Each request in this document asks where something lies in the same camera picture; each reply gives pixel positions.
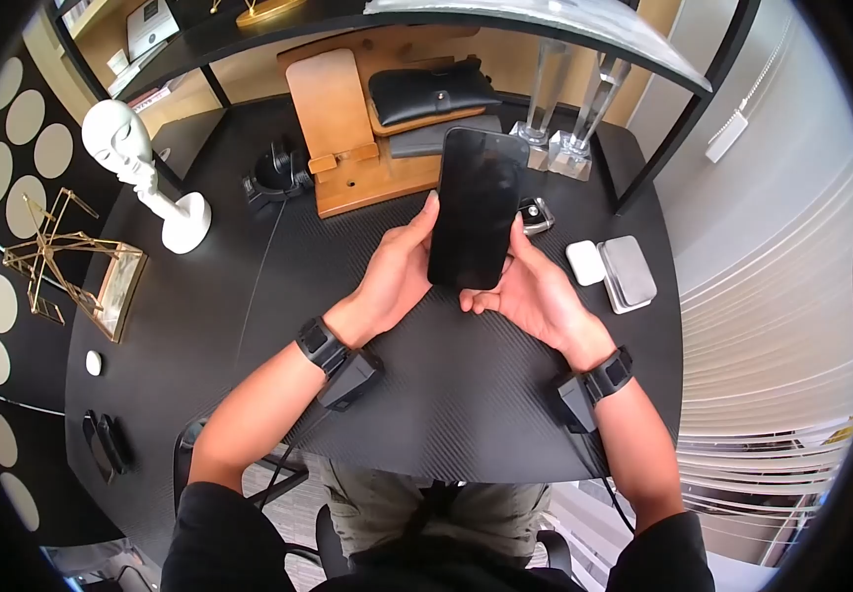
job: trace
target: khaki pants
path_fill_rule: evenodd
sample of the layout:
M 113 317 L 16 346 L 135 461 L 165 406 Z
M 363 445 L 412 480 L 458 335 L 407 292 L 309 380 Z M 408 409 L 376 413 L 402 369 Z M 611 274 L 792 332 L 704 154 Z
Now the khaki pants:
M 324 459 L 321 481 L 345 556 L 400 538 L 423 499 L 422 483 L 405 475 Z M 449 536 L 507 557 L 530 558 L 538 517 L 551 501 L 549 484 L 469 483 L 445 518 L 431 518 L 422 534 Z

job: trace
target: wooden phone stand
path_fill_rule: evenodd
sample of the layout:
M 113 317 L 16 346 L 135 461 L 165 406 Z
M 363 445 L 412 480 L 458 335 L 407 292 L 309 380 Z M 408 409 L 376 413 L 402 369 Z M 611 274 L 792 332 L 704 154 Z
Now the wooden phone stand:
M 438 155 L 394 159 L 385 136 L 374 136 L 371 116 L 376 114 L 368 107 L 367 82 L 381 70 L 449 64 L 453 58 L 406 63 L 404 54 L 415 41 L 465 37 L 476 31 L 433 25 L 385 27 L 336 35 L 278 54 L 311 157 L 308 168 L 314 173 L 318 216 L 328 218 L 439 183 Z M 466 115 L 446 113 L 446 118 L 426 118 L 431 120 L 422 125 L 460 116 Z

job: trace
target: carbon fiber desk surface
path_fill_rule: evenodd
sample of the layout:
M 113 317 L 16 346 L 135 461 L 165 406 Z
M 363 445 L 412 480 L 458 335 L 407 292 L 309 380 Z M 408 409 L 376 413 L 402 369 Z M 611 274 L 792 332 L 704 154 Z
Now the carbon fiber desk surface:
M 509 129 L 526 110 L 502 105 L 496 112 Z M 563 129 L 573 125 L 567 114 L 554 120 Z M 166 557 L 172 535 L 173 447 L 182 430 L 209 415 L 305 319 L 350 292 L 381 234 L 407 222 L 424 199 L 412 195 L 322 221 L 311 198 L 298 198 L 253 217 L 239 180 L 267 149 L 266 138 L 279 132 L 298 135 L 288 98 L 237 105 L 225 114 L 186 176 L 186 187 L 212 207 L 207 239 L 188 254 L 163 247 L 160 219 L 125 187 L 102 236 L 132 243 L 149 259 L 123 338 L 111 344 L 84 315 L 75 317 L 65 381 L 68 464 L 115 525 L 156 562 Z M 587 183 L 529 173 L 528 187 L 557 218 L 533 242 L 567 271 L 567 243 L 624 234 L 640 241 L 659 291 L 650 306 L 619 316 L 601 285 L 579 293 L 630 348 L 636 376 L 675 434 L 682 333 L 666 226 L 656 196 L 637 200 L 622 218 L 610 214 L 611 180 L 625 186 L 644 160 L 622 128 L 602 125 L 598 137 L 611 166 L 595 167 Z M 93 263 L 85 287 L 100 286 L 102 274 Z M 346 413 L 328 416 L 301 447 L 447 480 L 588 477 L 541 402 L 561 360 L 505 319 L 461 314 L 455 294 L 434 288 L 371 346 L 385 360 L 385 382 Z M 89 349 L 103 356 L 99 377 L 84 369 Z M 134 448 L 136 469 L 111 485 L 101 480 L 81 432 L 87 409 L 119 418 Z M 310 408 L 302 422 L 316 412 Z
M 513 114 L 508 107 L 503 111 Z M 504 120 L 503 129 L 511 124 Z M 631 144 L 631 158 L 639 158 L 628 132 L 614 126 L 602 131 L 608 148 Z M 639 200 L 621 218 L 611 214 L 607 176 L 595 168 L 590 181 L 581 183 L 528 171 L 527 190 L 543 196 L 556 219 L 532 242 L 573 278 L 563 254 L 568 243 L 637 237 L 659 286 L 649 306 L 613 314 L 602 283 L 579 286 L 578 294 L 630 349 L 635 375 L 675 434 L 682 338 L 669 239 L 657 199 Z M 289 343 L 306 319 L 353 290 L 383 233 L 408 222 L 424 199 L 421 193 L 325 220 L 318 219 L 311 199 L 288 202 L 261 267 L 235 379 L 241 381 Z M 289 442 L 297 438 L 299 448 L 354 465 L 441 480 L 596 477 L 576 458 L 542 399 L 567 366 L 504 317 L 463 314 L 455 291 L 434 287 L 370 348 L 384 360 L 384 381 L 346 412 L 330 414 L 302 435 L 299 428 L 321 412 L 318 406 L 309 409 Z

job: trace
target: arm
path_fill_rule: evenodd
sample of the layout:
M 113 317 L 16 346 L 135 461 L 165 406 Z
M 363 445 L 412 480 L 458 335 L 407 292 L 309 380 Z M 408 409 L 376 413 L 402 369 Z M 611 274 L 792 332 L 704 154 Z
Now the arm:
M 564 271 L 512 226 L 512 258 L 493 290 L 464 290 L 464 312 L 504 314 L 526 333 L 562 352 L 578 372 L 594 369 L 617 346 L 597 316 L 589 313 Z M 618 490 L 636 512 L 636 533 L 682 512 L 679 469 L 669 432 L 657 409 L 631 379 L 595 406 L 600 438 Z
M 435 193 L 406 226 L 387 231 L 364 279 L 324 322 L 350 349 L 389 331 L 430 288 L 426 243 L 440 205 Z M 229 394 L 193 446 L 189 483 L 242 492 L 245 468 L 272 452 L 325 383 L 324 372 L 291 342 Z

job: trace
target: forearm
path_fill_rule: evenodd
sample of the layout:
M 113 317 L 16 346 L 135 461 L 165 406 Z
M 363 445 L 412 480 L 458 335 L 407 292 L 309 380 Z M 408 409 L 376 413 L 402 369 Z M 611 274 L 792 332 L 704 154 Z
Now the forearm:
M 346 299 L 324 315 L 349 348 L 359 347 Z M 189 483 L 210 481 L 242 492 L 245 468 L 278 446 L 325 384 L 324 371 L 292 341 L 226 397 L 193 446 Z
M 594 369 L 617 348 L 597 317 L 589 322 L 581 343 L 565 353 L 575 371 Z M 669 431 L 636 378 L 598 401 L 594 414 L 614 483 L 636 512 L 636 531 L 682 512 Z

